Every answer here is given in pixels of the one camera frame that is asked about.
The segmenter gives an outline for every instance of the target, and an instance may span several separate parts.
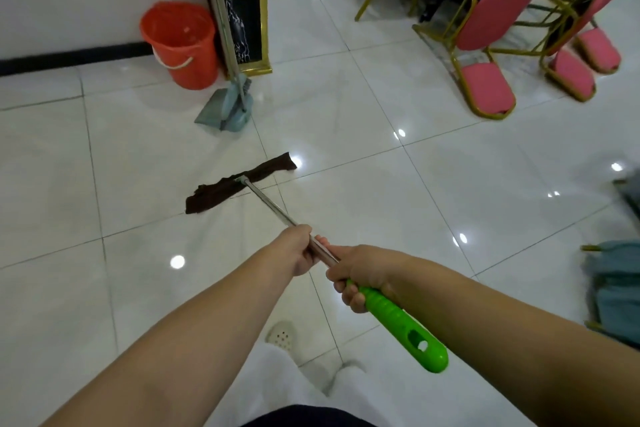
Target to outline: black baseboard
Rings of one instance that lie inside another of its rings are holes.
[[[130,42],[117,44],[116,46],[103,46],[101,48],[80,49],[66,53],[41,54],[24,58],[0,60],[0,76],[29,73],[43,69],[57,67],[78,66],[100,61],[114,59],[135,58],[153,54],[151,44],[148,42]]]

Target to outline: white bucket handle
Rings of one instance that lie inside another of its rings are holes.
[[[179,64],[178,66],[167,66],[165,65],[165,63],[162,62],[162,59],[160,59],[160,56],[158,56],[158,53],[156,53],[156,48],[151,46],[151,49],[153,49],[154,51],[154,56],[156,57],[156,61],[158,61],[158,63],[160,63],[162,66],[164,66],[167,69],[182,69],[183,67],[187,66],[191,61],[193,61],[193,56],[189,56],[187,58],[187,61],[183,62],[182,64]]]

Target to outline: bucket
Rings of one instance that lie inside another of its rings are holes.
[[[218,77],[213,47],[216,27],[204,7],[188,2],[158,2],[140,19],[140,32],[153,47],[158,63],[181,87],[201,90]]]

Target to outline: person's left hand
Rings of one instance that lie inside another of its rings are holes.
[[[309,225],[287,228],[267,247],[276,254],[278,260],[292,267],[294,276],[307,273],[318,261],[308,249],[310,233]]]

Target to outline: brown mop cloth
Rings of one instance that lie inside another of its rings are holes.
[[[242,190],[244,185],[236,181],[237,177],[245,175],[251,182],[261,181],[276,171],[292,171],[297,169],[289,152],[269,159],[267,162],[254,167],[250,171],[240,172],[233,176],[223,177],[215,184],[200,184],[193,196],[189,196],[186,202],[186,213],[202,213]]]

